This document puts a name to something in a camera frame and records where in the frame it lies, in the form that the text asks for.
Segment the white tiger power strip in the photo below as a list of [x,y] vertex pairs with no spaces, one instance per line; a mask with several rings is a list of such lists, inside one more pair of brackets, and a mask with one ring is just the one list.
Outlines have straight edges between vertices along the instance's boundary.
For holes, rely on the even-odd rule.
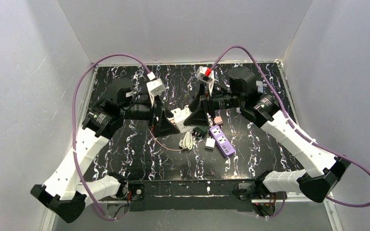
[[190,130],[196,128],[196,126],[186,126],[184,125],[185,120],[191,115],[191,111],[189,108],[176,108],[171,110],[173,114],[173,121],[180,133],[186,133]]

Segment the white USB charger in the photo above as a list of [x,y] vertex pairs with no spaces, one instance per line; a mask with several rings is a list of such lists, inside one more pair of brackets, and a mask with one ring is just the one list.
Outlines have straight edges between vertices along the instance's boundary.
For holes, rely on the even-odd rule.
[[205,142],[206,150],[213,150],[215,148],[216,140],[213,138],[207,138]]

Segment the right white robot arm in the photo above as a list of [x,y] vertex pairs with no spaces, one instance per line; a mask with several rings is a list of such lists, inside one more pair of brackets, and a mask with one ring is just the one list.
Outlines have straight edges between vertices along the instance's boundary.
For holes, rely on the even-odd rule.
[[284,115],[280,104],[269,94],[259,92],[255,74],[246,67],[232,68],[229,89],[214,92],[214,72],[199,67],[196,77],[201,81],[199,92],[190,105],[187,126],[208,125],[208,117],[217,110],[239,108],[241,115],[256,127],[275,138],[303,166],[297,171],[267,170],[254,183],[233,191],[239,199],[264,198],[277,192],[302,193],[321,203],[341,180],[350,163],[316,147],[314,140],[304,139],[304,132]]

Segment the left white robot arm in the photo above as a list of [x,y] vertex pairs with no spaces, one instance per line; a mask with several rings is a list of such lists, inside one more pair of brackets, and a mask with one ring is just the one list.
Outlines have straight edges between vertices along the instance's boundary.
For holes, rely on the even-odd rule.
[[141,187],[130,186],[117,172],[91,182],[84,179],[84,173],[125,120],[148,121],[155,137],[179,133],[172,113],[159,99],[164,91],[159,78],[150,79],[140,90],[129,79],[114,80],[74,130],[72,146],[59,167],[43,184],[34,185],[31,195],[66,223],[79,218],[87,206],[98,207],[107,197],[128,204],[141,199]]

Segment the green power adapter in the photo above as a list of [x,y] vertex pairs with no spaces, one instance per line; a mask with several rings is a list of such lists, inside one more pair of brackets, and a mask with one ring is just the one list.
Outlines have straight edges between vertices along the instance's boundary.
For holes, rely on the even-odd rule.
[[209,128],[206,126],[197,126],[196,128],[193,129],[193,136],[195,137],[203,137],[207,134]]

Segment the purple power strip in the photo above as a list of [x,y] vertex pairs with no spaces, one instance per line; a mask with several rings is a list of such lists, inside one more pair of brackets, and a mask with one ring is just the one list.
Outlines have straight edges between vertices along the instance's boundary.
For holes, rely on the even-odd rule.
[[230,157],[236,153],[235,148],[228,140],[226,135],[223,133],[220,126],[215,125],[212,126],[210,129],[210,135],[215,139],[215,144],[219,148],[220,152],[224,157]]

